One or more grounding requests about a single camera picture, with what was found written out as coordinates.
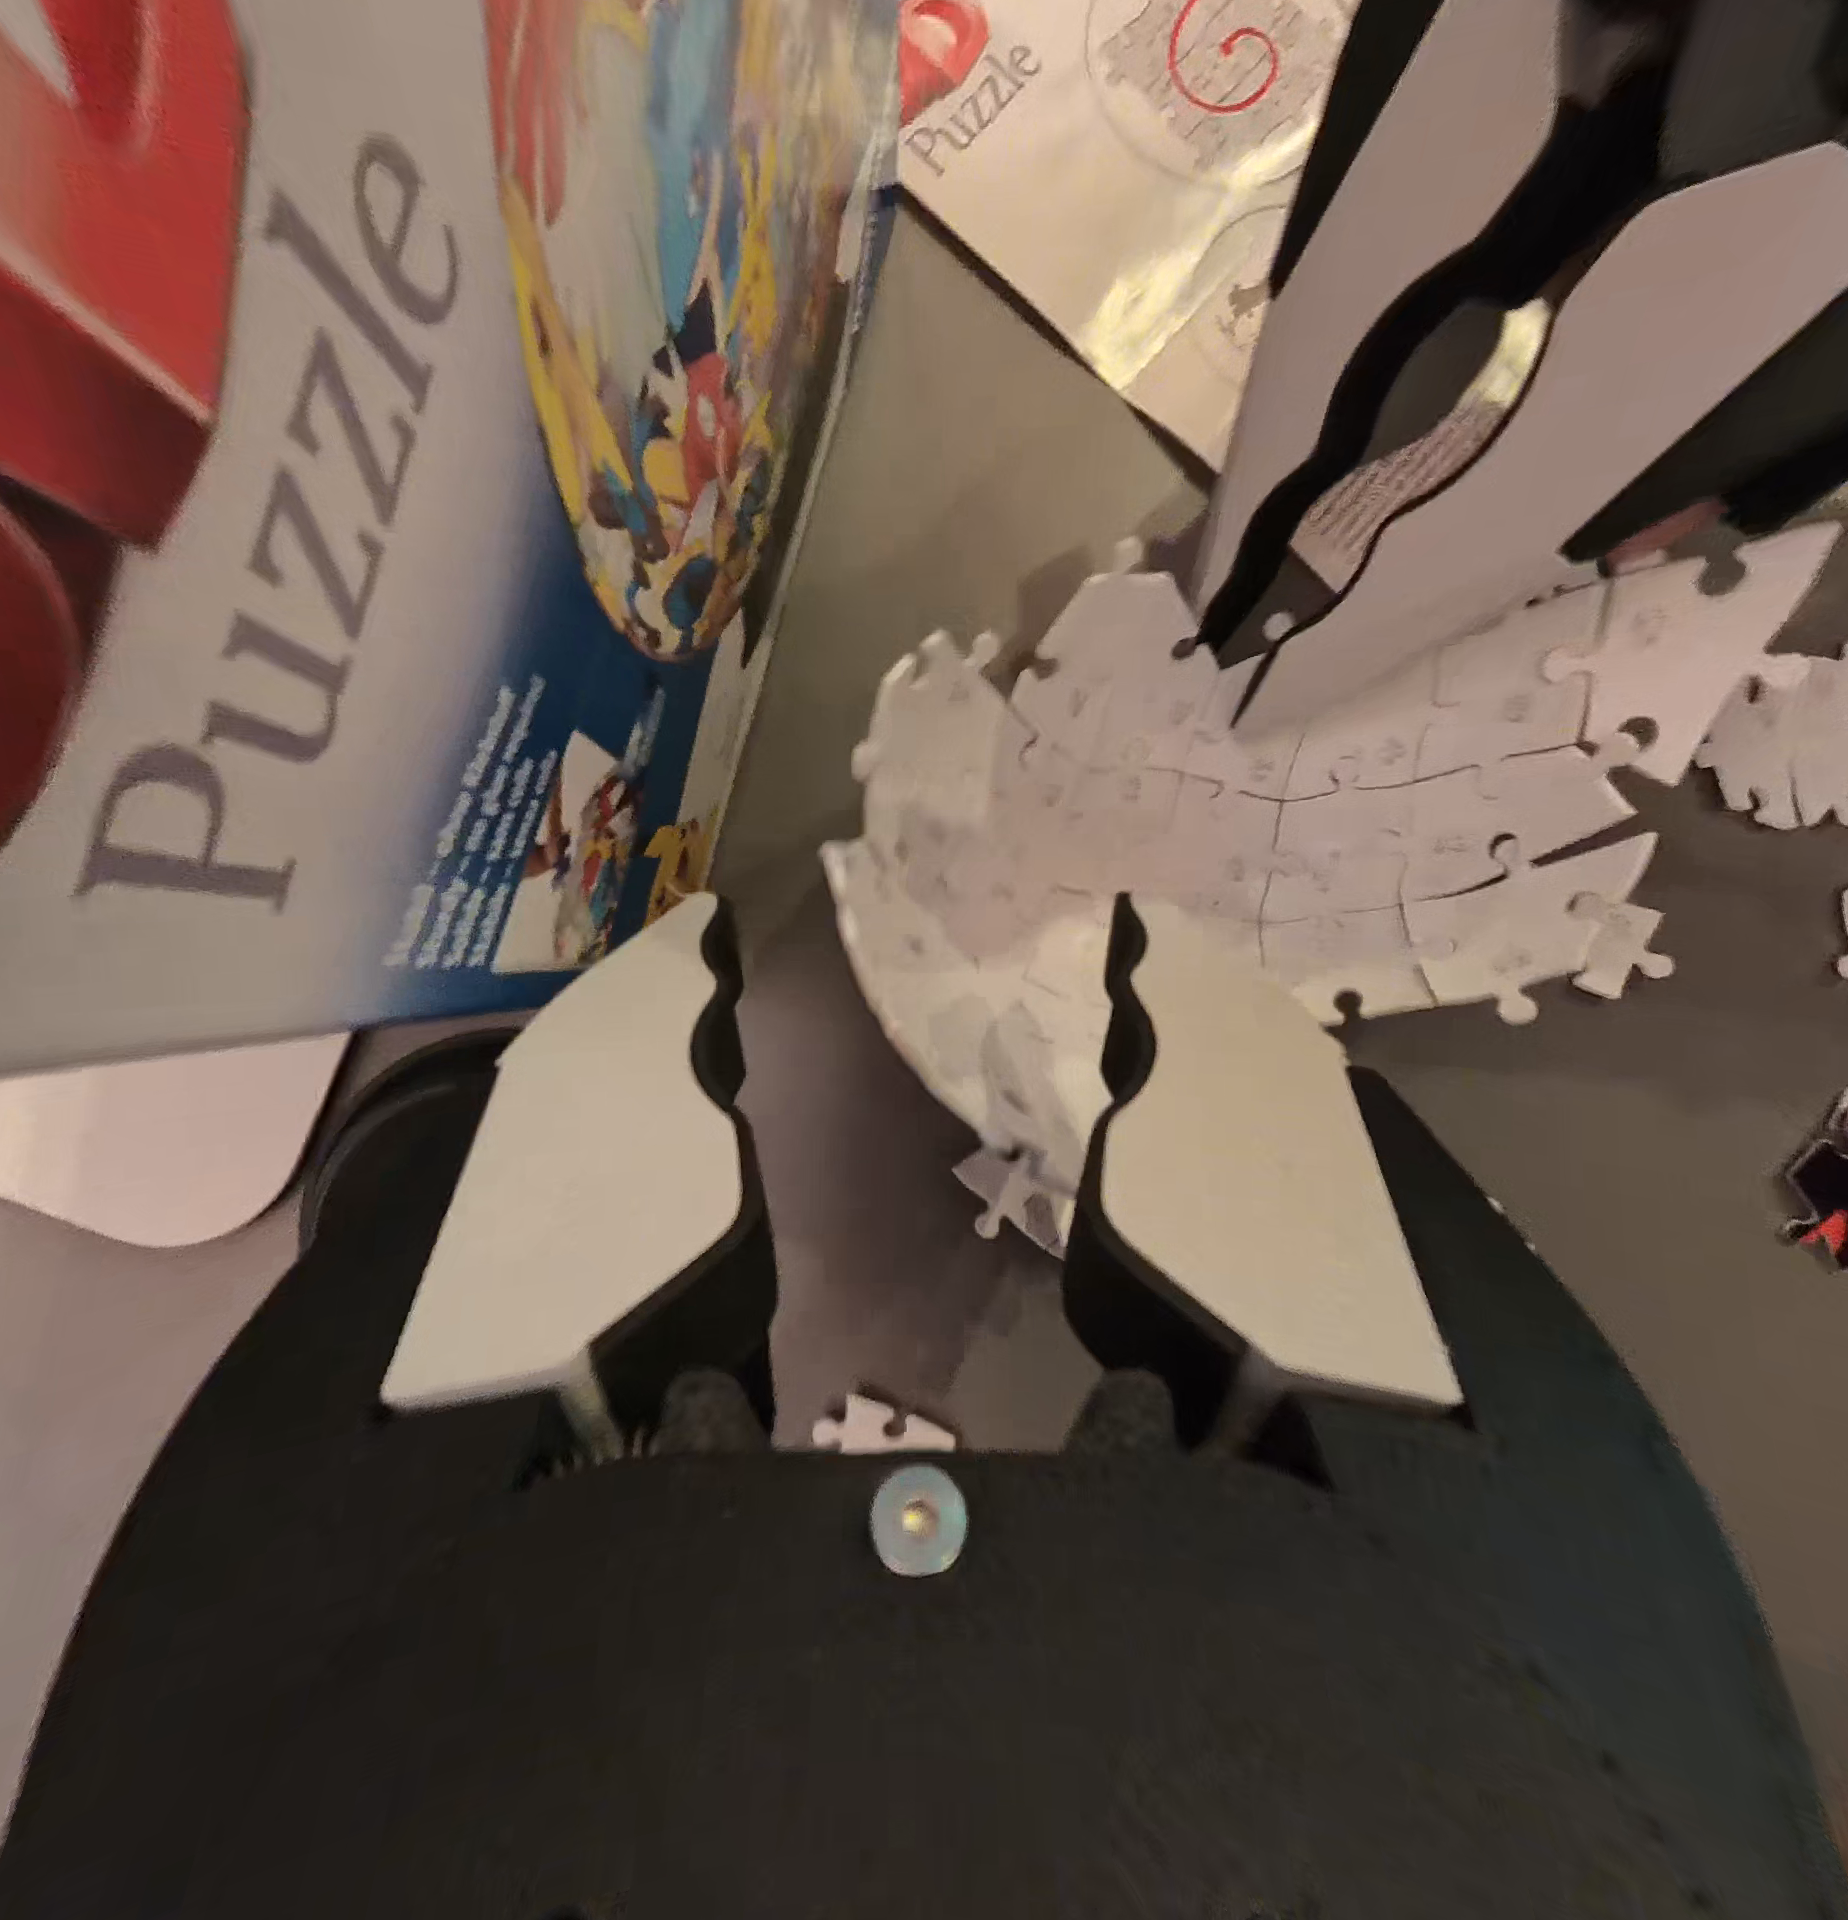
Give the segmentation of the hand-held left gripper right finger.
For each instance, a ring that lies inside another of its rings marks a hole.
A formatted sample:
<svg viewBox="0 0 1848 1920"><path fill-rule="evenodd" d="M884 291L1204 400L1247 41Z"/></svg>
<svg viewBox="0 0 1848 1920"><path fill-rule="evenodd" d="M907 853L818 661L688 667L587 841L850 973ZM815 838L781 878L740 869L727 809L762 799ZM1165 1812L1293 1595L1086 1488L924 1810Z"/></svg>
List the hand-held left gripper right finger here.
<svg viewBox="0 0 1848 1920"><path fill-rule="evenodd" d="M1112 907L1106 1107L1061 1265L1106 1380L1151 1380L1196 1454L1286 1395L1448 1416L1456 1361L1343 1043L1168 901Z"/></svg>

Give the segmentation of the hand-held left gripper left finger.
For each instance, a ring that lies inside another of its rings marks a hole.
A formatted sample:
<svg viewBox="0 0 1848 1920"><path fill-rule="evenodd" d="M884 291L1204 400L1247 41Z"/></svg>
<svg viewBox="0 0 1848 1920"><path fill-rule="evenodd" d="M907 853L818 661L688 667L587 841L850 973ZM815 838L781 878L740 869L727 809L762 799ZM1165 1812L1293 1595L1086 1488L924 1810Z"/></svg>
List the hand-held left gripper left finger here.
<svg viewBox="0 0 1848 1920"><path fill-rule="evenodd" d="M690 898L505 1046L381 1380L554 1395L592 1454L768 1454L779 1272L727 903Z"/></svg>

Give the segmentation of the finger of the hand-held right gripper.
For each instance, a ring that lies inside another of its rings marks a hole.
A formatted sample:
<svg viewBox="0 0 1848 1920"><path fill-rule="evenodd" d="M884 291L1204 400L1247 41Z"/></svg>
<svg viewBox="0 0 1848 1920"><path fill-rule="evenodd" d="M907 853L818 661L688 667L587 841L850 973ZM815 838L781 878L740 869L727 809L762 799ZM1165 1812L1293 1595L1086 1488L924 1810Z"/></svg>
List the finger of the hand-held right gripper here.
<svg viewBox="0 0 1848 1920"><path fill-rule="evenodd" d="M1848 289L1848 147L1666 195L1563 301L1520 405L1390 522L1337 604L1256 676L1241 734L1305 724L1565 582L1565 547Z"/></svg>
<svg viewBox="0 0 1848 1920"><path fill-rule="evenodd" d="M1211 497L1198 641L1233 652L1305 514L1356 470L1395 378L1464 301L1464 262L1560 97L1557 2L1366 2L1297 198Z"/></svg>

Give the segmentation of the partly built puzzle ball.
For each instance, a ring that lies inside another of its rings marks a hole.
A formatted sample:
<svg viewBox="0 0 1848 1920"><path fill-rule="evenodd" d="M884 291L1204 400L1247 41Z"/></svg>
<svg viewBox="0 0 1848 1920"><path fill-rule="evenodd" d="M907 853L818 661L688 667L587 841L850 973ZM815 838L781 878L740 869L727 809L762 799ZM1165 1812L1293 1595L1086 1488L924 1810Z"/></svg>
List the partly built puzzle ball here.
<svg viewBox="0 0 1848 1920"><path fill-rule="evenodd" d="M1660 562L1514 606L1308 724L1247 734L1249 662L1217 667L1165 573L1084 582L1011 691L992 636L898 661L853 755L863 824L818 853L850 973L896 1054L979 1139L977 1229L1049 1252L1105 1111L1105 952L1122 898L1176 907L1321 1023L1664 979L1637 887L1654 837L1621 775L1720 766L1740 693L1800 691L1773 653L1843 537L1749 542L1704 595Z"/></svg>

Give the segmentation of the puzzle pieces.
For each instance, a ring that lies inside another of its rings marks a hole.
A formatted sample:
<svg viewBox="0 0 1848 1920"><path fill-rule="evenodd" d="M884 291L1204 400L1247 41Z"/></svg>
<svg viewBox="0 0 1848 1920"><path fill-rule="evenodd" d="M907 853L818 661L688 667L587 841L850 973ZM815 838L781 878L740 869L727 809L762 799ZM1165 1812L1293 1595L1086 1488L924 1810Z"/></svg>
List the puzzle pieces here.
<svg viewBox="0 0 1848 1920"><path fill-rule="evenodd" d="M1800 691L1728 697L1709 734L1722 763L1699 766L1726 809L1773 831L1848 826L1848 644L1835 658L1803 662Z"/></svg>

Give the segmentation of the black round ball stand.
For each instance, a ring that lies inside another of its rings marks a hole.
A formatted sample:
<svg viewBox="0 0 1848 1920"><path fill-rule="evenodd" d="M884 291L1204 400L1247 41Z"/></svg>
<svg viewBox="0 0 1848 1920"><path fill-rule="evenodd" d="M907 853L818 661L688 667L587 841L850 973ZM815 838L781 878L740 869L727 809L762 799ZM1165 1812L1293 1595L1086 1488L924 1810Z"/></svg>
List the black round ball stand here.
<svg viewBox="0 0 1848 1920"><path fill-rule="evenodd" d="M487 1094L516 1025L452 1031L399 1054L361 1083L347 1105L317 1124L297 1182L295 1250L312 1247L340 1174L394 1121L467 1088Z"/></svg>

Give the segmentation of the colourful puzzle piece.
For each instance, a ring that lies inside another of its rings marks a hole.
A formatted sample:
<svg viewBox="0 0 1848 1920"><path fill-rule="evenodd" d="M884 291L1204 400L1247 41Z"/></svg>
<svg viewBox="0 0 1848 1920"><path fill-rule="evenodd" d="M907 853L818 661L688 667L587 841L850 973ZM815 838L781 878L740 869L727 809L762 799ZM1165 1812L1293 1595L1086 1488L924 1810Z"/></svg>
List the colourful puzzle piece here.
<svg viewBox="0 0 1848 1920"><path fill-rule="evenodd" d="M1848 1088L1781 1171L1788 1213L1780 1237L1848 1272Z"/></svg>

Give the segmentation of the printed puzzle box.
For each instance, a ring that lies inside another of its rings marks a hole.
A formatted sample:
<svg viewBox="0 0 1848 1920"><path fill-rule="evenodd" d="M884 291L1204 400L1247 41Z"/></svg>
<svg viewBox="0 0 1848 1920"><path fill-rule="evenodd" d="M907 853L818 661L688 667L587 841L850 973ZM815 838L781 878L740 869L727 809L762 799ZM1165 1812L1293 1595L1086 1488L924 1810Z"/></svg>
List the printed puzzle box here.
<svg viewBox="0 0 1848 1920"><path fill-rule="evenodd" d="M898 5L0 5L0 1081L543 1006L711 838Z"/></svg>

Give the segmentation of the folded instruction leaflet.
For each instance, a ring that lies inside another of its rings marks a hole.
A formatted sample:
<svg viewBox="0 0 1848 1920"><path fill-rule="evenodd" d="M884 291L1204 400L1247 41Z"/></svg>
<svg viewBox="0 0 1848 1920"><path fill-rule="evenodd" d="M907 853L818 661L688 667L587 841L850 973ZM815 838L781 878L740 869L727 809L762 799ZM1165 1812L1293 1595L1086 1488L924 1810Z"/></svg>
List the folded instruction leaflet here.
<svg viewBox="0 0 1848 1920"><path fill-rule="evenodd" d="M1350 2L905 2L898 181L1222 467Z"/></svg>

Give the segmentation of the white document stand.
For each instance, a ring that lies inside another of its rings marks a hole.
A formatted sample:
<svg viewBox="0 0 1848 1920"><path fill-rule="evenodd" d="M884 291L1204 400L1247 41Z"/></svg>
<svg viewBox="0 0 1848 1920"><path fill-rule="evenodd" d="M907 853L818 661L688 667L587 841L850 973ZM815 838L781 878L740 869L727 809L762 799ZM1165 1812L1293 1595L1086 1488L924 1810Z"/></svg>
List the white document stand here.
<svg viewBox="0 0 1848 1920"><path fill-rule="evenodd" d="M0 1078L0 1201L148 1250L217 1241L288 1190L350 1036Z"/></svg>

